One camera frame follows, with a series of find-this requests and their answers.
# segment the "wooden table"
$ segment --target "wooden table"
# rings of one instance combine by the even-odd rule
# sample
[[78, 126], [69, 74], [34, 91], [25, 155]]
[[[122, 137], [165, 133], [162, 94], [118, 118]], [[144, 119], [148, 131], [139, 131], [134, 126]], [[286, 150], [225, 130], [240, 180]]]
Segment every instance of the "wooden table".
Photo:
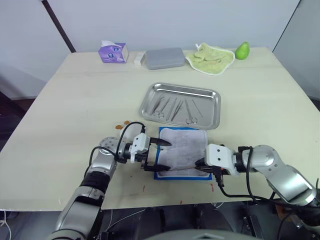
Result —
[[[97, 52], [71, 53], [47, 83], [0, 153], [0, 208], [60, 211], [81, 183], [91, 149], [125, 120], [143, 121], [158, 136], [164, 124], [146, 121], [138, 109], [156, 82], [213, 89], [221, 95], [220, 125], [209, 143], [274, 147], [282, 160], [309, 181], [320, 173], [320, 114], [296, 81], [267, 48], [252, 48], [246, 60], [222, 75], [182, 67], [148, 70], [102, 63]], [[252, 191], [269, 197], [259, 173]], [[246, 194], [244, 174], [224, 178], [230, 194]], [[119, 164], [103, 209], [237, 201], [222, 195], [214, 181], [153, 180], [140, 164]]]

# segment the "green pear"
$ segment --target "green pear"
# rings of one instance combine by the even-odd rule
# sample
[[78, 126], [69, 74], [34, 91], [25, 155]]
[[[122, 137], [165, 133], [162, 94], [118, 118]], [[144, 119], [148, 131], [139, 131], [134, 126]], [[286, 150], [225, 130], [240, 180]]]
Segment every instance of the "green pear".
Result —
[[248, 57], [250, 52], [249, 43], [247, 41], [243, 42], [238, 48], [235, 50], [235, 57], [239, 60], [243, 60]]

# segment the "metal tray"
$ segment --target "metal tray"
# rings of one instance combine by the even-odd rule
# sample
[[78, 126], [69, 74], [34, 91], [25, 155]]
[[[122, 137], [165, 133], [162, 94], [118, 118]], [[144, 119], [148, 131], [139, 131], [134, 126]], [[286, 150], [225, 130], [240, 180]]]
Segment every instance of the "metal tray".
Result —
[[220, 123], [220, 104], [214, 90], [159, 82], [149, 87], [139, 113], [146, 120], [212, 130]]

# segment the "green towel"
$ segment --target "green towel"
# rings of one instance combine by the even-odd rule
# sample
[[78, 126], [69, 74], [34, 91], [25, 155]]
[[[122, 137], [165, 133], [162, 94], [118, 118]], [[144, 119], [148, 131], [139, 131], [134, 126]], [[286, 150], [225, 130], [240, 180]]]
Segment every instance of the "green towel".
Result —
[[235, 54], [220, 47], [212, 47], [206, 43], [196, 44], [198, 51], [188, 54], [185, 58], [191, 67], [209, 75], [220, 75], [235, 60]]

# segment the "purple tissue box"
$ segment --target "purple tissue box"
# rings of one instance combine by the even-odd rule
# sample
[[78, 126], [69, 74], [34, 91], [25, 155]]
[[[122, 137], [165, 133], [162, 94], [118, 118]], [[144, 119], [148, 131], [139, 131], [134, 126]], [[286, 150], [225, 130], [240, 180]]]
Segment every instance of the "purple tissue box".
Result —
[[115, 42], [115, 44], [102, 46], [98, 51], [100, 58], [104, 63], [125, 64], [129, 56], [127, 45], [121, 42]]

